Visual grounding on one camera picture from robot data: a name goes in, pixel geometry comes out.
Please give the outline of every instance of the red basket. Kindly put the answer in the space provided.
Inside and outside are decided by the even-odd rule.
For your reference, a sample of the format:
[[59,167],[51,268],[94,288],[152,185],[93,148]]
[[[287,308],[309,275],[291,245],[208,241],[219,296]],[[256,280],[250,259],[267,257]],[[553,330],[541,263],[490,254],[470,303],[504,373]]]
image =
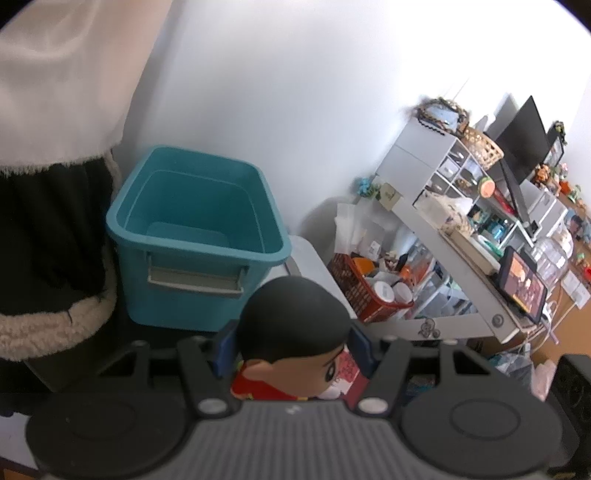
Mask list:
[[414,302],[387,303],[380,300],[348,255],[335,254],[328,269],[357,314],[357,318],[364,323],[383,322],[397,311],[414,305]]

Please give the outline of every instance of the white wall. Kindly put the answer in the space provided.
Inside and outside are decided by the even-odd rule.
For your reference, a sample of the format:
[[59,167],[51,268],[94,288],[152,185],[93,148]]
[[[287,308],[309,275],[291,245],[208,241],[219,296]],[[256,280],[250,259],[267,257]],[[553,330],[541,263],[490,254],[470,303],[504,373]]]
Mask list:
[[124,173],[155,144],[250,161],[290,232],[322,248],[337,198],[422,96],[466,84],[459,99],[486,113],[533,93],[568,124],[590,43],[553,0],[176,0],[115,154]]
[[583,190],[583,201],[591,205],[591,77],[572,125],[566,129],[565,161],[569,166],[568,181]]

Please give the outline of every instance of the teal plastic bin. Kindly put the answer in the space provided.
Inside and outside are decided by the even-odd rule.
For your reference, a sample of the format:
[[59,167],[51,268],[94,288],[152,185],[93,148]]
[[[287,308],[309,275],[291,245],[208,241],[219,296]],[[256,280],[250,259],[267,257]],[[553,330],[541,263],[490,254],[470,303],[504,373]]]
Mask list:
[[143,325],[217,332],[291,254],[258,168],[180,148],[135,167],[107,227],[129,316]]

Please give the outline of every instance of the figure red shirt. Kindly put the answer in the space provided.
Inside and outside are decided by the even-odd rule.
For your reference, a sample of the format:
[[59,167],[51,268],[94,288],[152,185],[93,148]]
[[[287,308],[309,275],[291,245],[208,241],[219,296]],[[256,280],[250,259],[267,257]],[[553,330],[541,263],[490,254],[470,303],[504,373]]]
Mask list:
[[241,400],[306,400],[283,393],[265,382],[245,378],[242,375],[244,368],[245,366],[242,365],[230,388],[230,392],[236,398]]

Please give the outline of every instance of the figure black hair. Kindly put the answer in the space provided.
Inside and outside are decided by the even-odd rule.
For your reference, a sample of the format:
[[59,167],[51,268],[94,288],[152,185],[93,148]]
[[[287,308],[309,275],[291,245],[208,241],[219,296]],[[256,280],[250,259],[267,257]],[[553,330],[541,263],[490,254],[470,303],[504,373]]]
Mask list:
[[345,306],[317,283],[280,277],[246,302],[236,330],[243,359],[269,363],[317,356],[347,340],[351,319]]
[[576,223],[579,226],[579,228],[583,226],[583,219],[578,215],[573,215],[570,218],[570,221]]

